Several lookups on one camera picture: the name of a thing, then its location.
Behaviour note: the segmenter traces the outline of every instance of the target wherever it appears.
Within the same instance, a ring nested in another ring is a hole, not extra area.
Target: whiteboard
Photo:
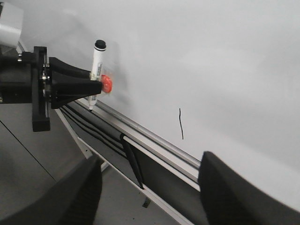
[[[300,1],[10,2],[25,9],[30,50],[90,70],[95,40],[107,42],[105,104],[300,210]]]

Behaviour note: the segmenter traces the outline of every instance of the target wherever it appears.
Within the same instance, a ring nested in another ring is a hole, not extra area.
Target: black drawn line
[[[181,123],[181,109],[179,108],[179,123],[180,123],[180,128],[181,128],[181,136],[183,139],[183,129],[182,129],[182,123]]]

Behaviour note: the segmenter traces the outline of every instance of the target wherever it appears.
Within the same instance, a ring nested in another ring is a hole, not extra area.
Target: black marker cap
[[[105,49],[106,48],[106,43],[103,40],[97,40],[95,43],[95,47],[98,49]]]

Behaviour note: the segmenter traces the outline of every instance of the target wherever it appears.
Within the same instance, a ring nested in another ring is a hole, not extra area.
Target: orange magnet
[[[110,93],[113,88],[113,82],[107,75],[101,76],[101,82],[102,82],[102,91],[105,93]]]

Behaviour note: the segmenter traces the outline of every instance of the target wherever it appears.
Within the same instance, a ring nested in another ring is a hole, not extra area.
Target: whiteboard marker
[[[103,53],[106,50],[106,43],[103,40],[97,40],[94,46],[94,56],[93,56],[93,67],[90,72],[90,79],[92,81],[100,81],[101,70],[103,67]],[[97,95],[89,96],[89,110],[93,110],[93,106],[97,102]]]

